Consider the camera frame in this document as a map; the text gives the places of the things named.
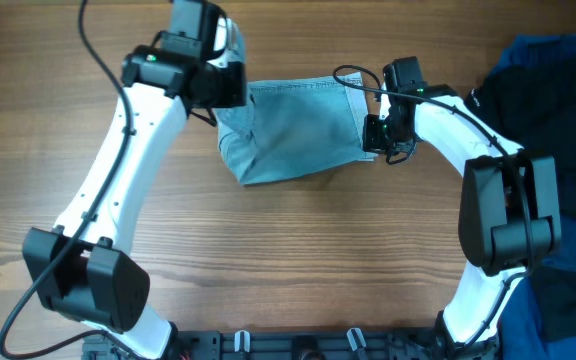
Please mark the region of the light blue denim shorts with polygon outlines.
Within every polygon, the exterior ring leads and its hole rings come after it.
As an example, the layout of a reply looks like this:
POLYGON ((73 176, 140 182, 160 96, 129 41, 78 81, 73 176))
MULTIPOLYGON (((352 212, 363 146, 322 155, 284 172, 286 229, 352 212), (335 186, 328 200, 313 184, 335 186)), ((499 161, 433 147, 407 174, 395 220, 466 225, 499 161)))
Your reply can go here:
POLYGON ((376 157, 362 148, 365 94, 331 76, 249 82, 244 106, 214 114, 218 149, 241 185, 289 180, 376 157))

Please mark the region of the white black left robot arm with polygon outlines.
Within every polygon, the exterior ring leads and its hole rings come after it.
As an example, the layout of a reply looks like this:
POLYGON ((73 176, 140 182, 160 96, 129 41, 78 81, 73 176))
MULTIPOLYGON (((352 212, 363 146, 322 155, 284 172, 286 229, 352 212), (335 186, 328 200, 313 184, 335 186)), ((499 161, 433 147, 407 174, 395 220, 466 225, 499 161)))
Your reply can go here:
POLYGON ((148 303, 150 278, 130 256, 160 163, 195 108, 248 99, 245 48, 207 57, 139 46, 123 64, 109 131, 77 196, 22 254, 41 305, 90 326, 136 359, 170 359, 176 329, 148 303))

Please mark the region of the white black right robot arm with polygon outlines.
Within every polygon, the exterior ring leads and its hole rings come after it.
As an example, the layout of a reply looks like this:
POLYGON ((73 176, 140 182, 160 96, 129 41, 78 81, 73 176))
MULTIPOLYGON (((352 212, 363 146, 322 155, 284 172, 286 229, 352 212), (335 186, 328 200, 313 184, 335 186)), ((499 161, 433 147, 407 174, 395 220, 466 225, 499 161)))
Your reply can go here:
POLYGON ((466 265, 455 295, 433 328, 398 339, 433 359, 494 358, 512 293, 561 242, 555 162, 506 139, 446 85, 383 84, 374 92, 380 112, 365 118, 366 150, 398 164, 424 141, 463 179, 458 238, 466 265))

